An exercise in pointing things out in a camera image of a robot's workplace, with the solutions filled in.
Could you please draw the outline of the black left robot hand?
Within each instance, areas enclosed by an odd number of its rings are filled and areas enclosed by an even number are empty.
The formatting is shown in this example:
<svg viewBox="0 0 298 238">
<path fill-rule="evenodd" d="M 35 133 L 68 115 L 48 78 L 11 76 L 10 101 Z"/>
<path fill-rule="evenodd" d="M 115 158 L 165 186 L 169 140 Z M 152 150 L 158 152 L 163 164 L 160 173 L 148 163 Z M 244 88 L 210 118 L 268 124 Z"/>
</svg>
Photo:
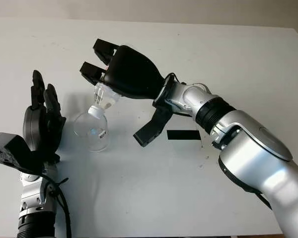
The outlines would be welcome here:
<svg viewBox="0 0 298 238">
<path fill-rule="evenodd" d="M 26 109 L 23 138 L 31 151 L 42 155 L 42 162 L 57 164 L 56 154 L 61 142 L 66 118 L 61 115 L 61 105 L 55 87 L 45 86 L 42 74 L 33 70 L 31 105 Z"/>
</svg>

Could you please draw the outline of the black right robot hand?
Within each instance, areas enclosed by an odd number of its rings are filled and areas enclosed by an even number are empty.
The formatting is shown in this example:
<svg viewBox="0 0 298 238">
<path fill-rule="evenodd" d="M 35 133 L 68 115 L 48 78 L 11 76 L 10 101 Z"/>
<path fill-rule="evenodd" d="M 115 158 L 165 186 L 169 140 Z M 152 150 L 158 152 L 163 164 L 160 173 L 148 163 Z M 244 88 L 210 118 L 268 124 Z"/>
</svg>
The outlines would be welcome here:
<svg viewBox="0 0 298 238">
<path fill-rule="evenodd" d="M 149 58 L 126 45 L 118 46 L 101 39 L 96 40 L 93 49 L 107 68 L 83 63 L 80 73 L 92 85 L 102 83 L 132 99 L 158 97 L 165 79 Z"/>
</svg>

